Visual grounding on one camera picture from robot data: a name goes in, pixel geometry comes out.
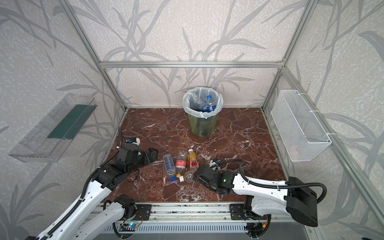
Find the clear ribbed bottle blue cap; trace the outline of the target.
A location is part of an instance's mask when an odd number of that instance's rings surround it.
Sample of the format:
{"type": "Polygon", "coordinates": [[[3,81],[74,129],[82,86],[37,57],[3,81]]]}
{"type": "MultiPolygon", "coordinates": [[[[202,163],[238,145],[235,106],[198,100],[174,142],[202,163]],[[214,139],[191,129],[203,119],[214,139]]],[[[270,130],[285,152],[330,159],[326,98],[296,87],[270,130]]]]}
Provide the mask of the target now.
{"type": "Polygon", "coordinates": [[[170,177],[171,182],[176,182],[176,167],[171,154],[165,154],[163,156],[163,162],[165,166],[166,174],[170,177]]]}

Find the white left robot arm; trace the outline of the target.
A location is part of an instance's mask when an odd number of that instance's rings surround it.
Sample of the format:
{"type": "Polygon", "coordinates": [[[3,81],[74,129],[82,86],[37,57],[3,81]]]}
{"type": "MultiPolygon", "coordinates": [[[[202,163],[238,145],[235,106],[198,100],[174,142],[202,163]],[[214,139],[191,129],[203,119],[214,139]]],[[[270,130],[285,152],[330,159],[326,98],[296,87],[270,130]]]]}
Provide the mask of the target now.
{"type": "Polygon", "coordinates": [[[119,220],[131,220],[138,213],[135,201],[121,195],[89,222],[85,222],[94,208],[122,183],[129,174],[158,159],[158,150],[141,150],[136,144],[119,149],[112,165],[98,167],[86,180],[80,196],[62,215],[38,236],[29,240],[92,240],[106,227],[119,220]]]}

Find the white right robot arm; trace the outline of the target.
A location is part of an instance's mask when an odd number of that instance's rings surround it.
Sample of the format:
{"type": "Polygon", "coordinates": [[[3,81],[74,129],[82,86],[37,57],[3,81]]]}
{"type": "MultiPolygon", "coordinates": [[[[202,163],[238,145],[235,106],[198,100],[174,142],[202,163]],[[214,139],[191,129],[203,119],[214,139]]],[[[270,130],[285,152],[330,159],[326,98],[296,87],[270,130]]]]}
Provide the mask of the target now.
{"type": "Polygon", "coordinates": [[[311,188],[319,187],[319,183],[305,184],[294,177],[266,181],[248,178],[242,169],[219,172],[209,166],[197,168],[192,179],[218,195],[246,196],[243,212],[248,219],[286,215],[302,225],[318,226],[317,205],[324,197],[318,197],[311,188]]]}

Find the clear bottle white cap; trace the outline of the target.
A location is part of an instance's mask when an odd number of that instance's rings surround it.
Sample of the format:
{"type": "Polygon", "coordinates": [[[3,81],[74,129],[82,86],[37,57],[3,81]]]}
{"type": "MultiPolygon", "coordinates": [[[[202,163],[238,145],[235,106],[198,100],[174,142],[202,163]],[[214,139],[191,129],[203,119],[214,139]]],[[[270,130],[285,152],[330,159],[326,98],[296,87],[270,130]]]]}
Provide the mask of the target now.
{"type": "Polygon", "coordinates": [[[191,170],[185,172],[185,174],[183,176],[179,177],[180,182],[181,183],[183,183],[183,182],[193,183],[194,182],[193,178],[194,178],[196,170],[197,169],[191,169],[191,170]]]}

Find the clear bottle blue white label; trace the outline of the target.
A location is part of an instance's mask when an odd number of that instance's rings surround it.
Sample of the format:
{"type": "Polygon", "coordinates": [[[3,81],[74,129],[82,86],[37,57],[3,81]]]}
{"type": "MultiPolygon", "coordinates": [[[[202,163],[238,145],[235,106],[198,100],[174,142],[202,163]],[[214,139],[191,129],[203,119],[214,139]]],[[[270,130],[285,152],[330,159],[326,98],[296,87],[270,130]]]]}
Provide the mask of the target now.
{"type": "Polygon", "coordinates": [[[193,103],[197,107],[197,111],[200,111],[200,112],[206,112],[207,111],[207,104],[200,97],[194,95],[193,96],[193,103]]]}

